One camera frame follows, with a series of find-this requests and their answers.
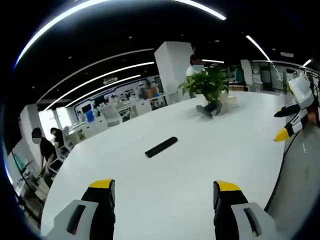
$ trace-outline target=white pillar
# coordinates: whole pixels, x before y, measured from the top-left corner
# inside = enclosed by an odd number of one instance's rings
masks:
[[[56,121],[56,124],[58,125],[58,129],[62,130],[62,125],[61,125],[61,122],[59,119],[59,115],[57,113],[57,109],[52,110],[52,112],[53,112],[54,120]]]
[[[26,143],[30,148],[32,156],[35,159],[35,162],[41,169],[40,145],[33,143],[32,135],[31,135],[33,129],[35,128],[40,128],[43,136],[45,135],[40,122],[37,105],[36,104],[26,105],[22,110],[22,112],[20,113],[20,119],[21,119],[20,131],[21,131],[22,138],[26,140]]]
[[[71,121],[71,124],[78,124],[79,123],[79,120],[76,116],[76,112],[75,112],[75,108],[74,107],[67,107],[66,108],[66,111],[69,115],[69,118],[70,118],[70,121]]]
[[[186,79],[186,71],[190,66],[190,56],[193,49],[189,42],[165,41],[154,53],[159,70],[163,90],[165,93],[176,93],[178,86]],[[179,91],[178,98],[189,99],[189,94],[182,98]]]
[[[240,62],[241,62],[241,67],[243,69],[243,75],[244,75],[244,80],[246,84],[253,85],[254,80],[252,77],[251,62],[248,59],[240,60]]]

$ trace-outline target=potted plant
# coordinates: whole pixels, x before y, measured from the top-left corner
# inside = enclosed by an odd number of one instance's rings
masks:
[[[202,94],[209,103],[212,103],[218,100],[223,91],[229,92],[226,70],[215,66],[187,76],[178,89],[182,89],[182,95],[189,93],[191,98],[194,98],[196,94]]]

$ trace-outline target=black ceiling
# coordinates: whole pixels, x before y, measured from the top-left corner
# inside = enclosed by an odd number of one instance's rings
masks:
[[[190,42],[203,59],[226,64],[240,59],[265,57],[246,39],[254,38],[272,60],[303,64],[318,69],[318,10],[309,1],[195,0],[226,16],[220,20],[207,12],[172,0],[112,0],[60,21],[47,31],[11,71],[24,45],[45,23],[85,1],[23,1],[12,5],[3,32],[8,35],[7,73],[2,89],[7,94],[10,116],[16,119],[26,104],[35,103],[48,89],[75,71],[113,55],[154,48],[164,41]],[[293,53],[294,58],[280,56]],[[104,61],[69,78],[44,99],[56,99],[74,87],[107,72],[155,61],[154,51],[133,53]],[[113,76],[157,75],[156,64]],[[74,100],[98,87],[102,79],[68,95]]]

